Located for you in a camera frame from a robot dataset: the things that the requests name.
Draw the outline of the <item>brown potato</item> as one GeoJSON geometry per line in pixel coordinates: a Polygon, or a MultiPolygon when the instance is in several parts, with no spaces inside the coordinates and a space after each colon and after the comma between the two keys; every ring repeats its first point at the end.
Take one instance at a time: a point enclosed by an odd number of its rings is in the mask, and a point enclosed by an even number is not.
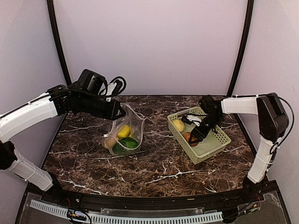
{"type": "MultiPolygon", "coordinates": [[[[191,133],[190,133],[190,132],[185,132],[185,133],[183,134],[183,137],[184,137],[184,139],[187,141],[187,143],[188,143],[191,147],[195,147],[195,146],[198,145],[198,142],[194,142],[194,143],[190,143],[190,142],[189,142],[190,137],[191,137],[191,133]]],[[[192,136],[191,141],[196,141],[196,140],[197,140],[197,138],[194,137],[194,136],[192,136]]]]}

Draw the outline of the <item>yellow lemon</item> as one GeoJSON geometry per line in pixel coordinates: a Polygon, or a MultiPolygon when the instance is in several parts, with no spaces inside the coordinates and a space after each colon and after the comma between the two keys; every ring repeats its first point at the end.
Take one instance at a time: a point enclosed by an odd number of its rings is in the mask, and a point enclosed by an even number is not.
{"type": "Polygon", "coordinates": [[[131,135],[131,128],[128,125],[125,125],[118,133],[117,138],[122,139],[126,137],[130,137],[131,135]]]}

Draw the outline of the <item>clear zip top bag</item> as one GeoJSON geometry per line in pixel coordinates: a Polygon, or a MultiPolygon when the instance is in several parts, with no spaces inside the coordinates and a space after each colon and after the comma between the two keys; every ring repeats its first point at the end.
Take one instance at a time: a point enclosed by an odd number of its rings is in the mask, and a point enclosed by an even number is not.
{"type": "Polygon", "coordinates": [[[102,139],[102,146],[113,157],[139,152],[144,137],[145,119],[140,117],[129,104],[122,104],[121,107],[126,115],[113,121],[110,132],[102,139]]]}

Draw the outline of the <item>orange yellow mango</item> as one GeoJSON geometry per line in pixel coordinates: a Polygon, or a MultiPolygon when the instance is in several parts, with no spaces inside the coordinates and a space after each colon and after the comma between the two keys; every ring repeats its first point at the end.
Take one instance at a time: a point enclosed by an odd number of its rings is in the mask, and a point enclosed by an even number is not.
{"type": "Polygon", "coordinates": [[[107,149],[112,149],[113,146],[117,143],[117,140],[111,137],[104,139],[104,147],[107,149]]]}

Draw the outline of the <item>green white bok choy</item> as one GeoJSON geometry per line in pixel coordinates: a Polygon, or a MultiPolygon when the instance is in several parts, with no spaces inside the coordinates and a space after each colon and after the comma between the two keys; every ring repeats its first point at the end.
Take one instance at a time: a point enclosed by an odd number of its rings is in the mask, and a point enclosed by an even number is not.
{"type": "Polygon", "coordinates": [[[114,154],[129,154],[132,153],[133,151],[134,148],[133,149],[126,148],[121,143],[116,143],[112,148],[112,152],[114,154]]]}

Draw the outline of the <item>green pepper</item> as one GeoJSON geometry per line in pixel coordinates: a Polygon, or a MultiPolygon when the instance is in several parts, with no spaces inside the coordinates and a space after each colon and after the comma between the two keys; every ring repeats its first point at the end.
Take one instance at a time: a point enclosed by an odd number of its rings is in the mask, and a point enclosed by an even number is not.
{"type": "Polygon", "coordinates": [[[139,145],[138,141],[136,141],[135,139],[130,138],[130,137],[119,139],[119,142],[124,147],[129,148],[129,149],[137,148],[139,145]]]}

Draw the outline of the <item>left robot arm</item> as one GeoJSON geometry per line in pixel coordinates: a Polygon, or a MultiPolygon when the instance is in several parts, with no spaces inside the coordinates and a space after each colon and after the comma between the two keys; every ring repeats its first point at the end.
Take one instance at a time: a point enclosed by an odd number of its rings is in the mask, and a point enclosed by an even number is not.
{"type": "Polygon", "coordinates": [[[58,127],[58,117],[68,112],[88,113],[94,117],[116,120],[125,116],[121,104],[113,100],[124,90],[115,82],[104,91],[92,93],[78,84],[59,85],[37,98],[1,115],[0,168],[46,192],[55,203],[63,203],[66,193],[55,177],[40,168],[46,147],[58,127]]]}

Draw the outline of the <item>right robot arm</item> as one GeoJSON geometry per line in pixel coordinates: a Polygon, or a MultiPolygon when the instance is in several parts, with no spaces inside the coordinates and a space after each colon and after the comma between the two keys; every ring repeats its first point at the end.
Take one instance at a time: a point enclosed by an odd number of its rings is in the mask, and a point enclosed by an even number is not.
{"type": "Polygon", "coordinates": [[[286,140],[294,126],[295,116],[288,116],[284,106],[293,112],[292,106],[276,93],[231,96],[215,100],[212,96],[203,96],[199,106],[203,115],[189,113],[182,121],[194,128],[188,138],[189,144],[200,143],[211,131],[215,131],[225,115],[248,115],[256,117],[256,130],[259,144],[254,161],[242,182],[238,198],[244,202],[253,201],[263,189],[264,181],[274,164],[278,149],[286,140]]]}

